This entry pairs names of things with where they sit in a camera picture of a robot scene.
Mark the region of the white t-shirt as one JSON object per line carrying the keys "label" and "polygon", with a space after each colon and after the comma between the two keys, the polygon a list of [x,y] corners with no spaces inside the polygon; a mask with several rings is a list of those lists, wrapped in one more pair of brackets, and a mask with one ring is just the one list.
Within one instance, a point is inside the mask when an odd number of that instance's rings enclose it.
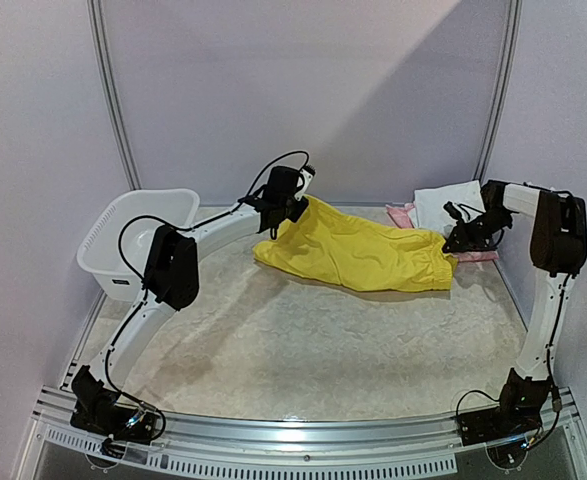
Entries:
{"label": "white t-shirt", "polygon": [[413,204],[417,214],[415,228],[434,231],[447,238],[455,226],[455,221],[445,212],[447,202],[463,206],[470,219],[485,212],[477,180],[447,185],[439,188],[419,189],[414,191]]}

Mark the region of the yellow garment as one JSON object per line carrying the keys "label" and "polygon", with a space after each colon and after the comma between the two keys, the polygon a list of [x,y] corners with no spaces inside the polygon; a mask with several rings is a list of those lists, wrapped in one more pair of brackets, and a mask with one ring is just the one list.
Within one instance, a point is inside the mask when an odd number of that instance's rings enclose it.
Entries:
{"label": "yellow garment", "polygon": [[458,261],[444,243],[436,232],[383,225],[310,197],[301,218],[285,221],[253,254],[285,273],[357,292],[420,293],[451,289]]}

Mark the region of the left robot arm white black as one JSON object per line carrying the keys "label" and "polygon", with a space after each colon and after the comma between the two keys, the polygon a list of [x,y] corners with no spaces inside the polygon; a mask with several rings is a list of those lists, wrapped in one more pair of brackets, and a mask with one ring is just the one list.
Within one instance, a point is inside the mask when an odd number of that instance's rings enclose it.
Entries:
{"label": "left robot arm white black", "polygon": [[309,205],[309,165],[265,167],[269,177],[252,185],[229,209],[194,220],[198,194],[190,189],[135,190],[113,200],[78,248],[78,265],[112,300],[131,307],[115,332],[86,364],[76,368],[70,388],[76,412],[101,434],[121,426],[121,413],[141,415],[150,404],[129,396],[124,384],[161,327],[191,305],[199,293],[199,263],[249,235],[275,234],[296,222]]}

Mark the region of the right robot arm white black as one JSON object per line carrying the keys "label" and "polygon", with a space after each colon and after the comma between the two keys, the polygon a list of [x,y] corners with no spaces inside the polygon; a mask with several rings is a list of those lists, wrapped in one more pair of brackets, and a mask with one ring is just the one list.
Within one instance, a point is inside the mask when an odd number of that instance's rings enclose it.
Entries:
{"label": "right robot arm white black", "polygon": [[496,234],[513,226],[515,214],[532,219],[529,257],[535,296],[522,350],[490,415],[490,427],[510,436],[539,414],[554,385],[556,344],[575,280],[587,260],[586,206],[567,190],[490,180],[480,189],[484,211],[466,221],[451,201],[443,210],[455,221],[445,253],[490,251]]}

